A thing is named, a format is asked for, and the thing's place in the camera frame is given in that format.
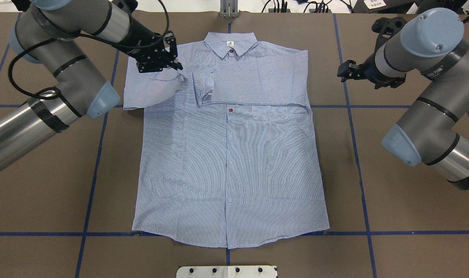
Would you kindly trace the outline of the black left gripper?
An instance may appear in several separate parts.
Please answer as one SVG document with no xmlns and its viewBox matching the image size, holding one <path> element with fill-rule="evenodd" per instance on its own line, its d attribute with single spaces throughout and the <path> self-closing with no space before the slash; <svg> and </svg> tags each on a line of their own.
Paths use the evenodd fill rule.
<svg viewBox="0 0 469 278">
<path fill-rule="evenodd" d="M 177 40 L 173 33 L 166 33 L 161 42 L 146 49 L 137 58 L 139 73 L 160 72 L 164 69 L 183 70 L 178 61 Z"/>
</svg>

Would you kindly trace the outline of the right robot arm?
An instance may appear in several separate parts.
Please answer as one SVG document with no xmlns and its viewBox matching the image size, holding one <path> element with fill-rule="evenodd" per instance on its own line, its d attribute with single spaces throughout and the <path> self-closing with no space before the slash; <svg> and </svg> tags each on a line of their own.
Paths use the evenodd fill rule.
<svg viewBox="0 0 469 278">
<path fill-rule="evenodd" d="M 382 139 L 382 146 L 407 165 L 429 166 L 469 194 L 469 141 L 452 127 L 469 111 L 469 41 L 464 25 L 447 8 L 432 8 L 406 21 L 382 17 L 374 53 L 362 64 L 347 60 L 337 76 L 368 80 L 375 89 L 397 88 L 418 70 L 429 86 Z"/>
</svg>

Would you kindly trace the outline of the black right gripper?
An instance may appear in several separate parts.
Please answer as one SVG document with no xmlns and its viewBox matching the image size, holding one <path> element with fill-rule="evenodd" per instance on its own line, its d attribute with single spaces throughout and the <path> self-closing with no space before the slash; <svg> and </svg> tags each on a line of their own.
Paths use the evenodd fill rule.
<svg viewBox="0 0 469 278">
<path fill-rule="evenodd" d="M 375 84 L 375 89 L 390 87 L 397 88 L 406 81 L 406 72 L 392 67 L 385 58 L 386 43 L 399 33 L 406 25 L 402 17 L 377 19 L 372 25 L 372 31 L 377 33 L 374 53 L 357 65 L 356 61 L 347 60 L 341 63 L 337 70 L 337 77 L 344 83 L 347 80 L 369 80 Z"/>
</svg>

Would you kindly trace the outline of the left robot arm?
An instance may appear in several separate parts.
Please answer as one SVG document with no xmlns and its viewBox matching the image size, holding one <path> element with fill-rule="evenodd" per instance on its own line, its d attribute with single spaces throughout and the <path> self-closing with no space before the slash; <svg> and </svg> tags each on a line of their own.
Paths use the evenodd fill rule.
<svg viewBox="0 0 469 278">
<path fill-rule="evenodd" d="M 76 44 L 87 37 L 137 62 L 140 73 L 182 70 L 168 27 L 155 33 L 132 17 L 135 0 L 15 0 L 23 15 L 12 28 L 10 84 L 27 96 L 0 121 L 0 172 L 83 116 L 97 119 L 120 102 L 111 83 Z M 57 84 L 31 93 L 14 79 L 21 60 L 42 64 Z"/>
</svg>

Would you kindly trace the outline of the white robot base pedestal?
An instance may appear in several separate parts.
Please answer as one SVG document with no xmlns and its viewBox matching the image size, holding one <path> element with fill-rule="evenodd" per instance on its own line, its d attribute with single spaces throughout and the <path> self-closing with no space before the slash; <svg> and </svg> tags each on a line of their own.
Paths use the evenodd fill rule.
<svg viewBox="0 0 469 278">
<path fill-rule="evenodd" d="M 277 278 L 276 266 L 185 266 L 180 267 L 176 278 Z"/>
</svg>

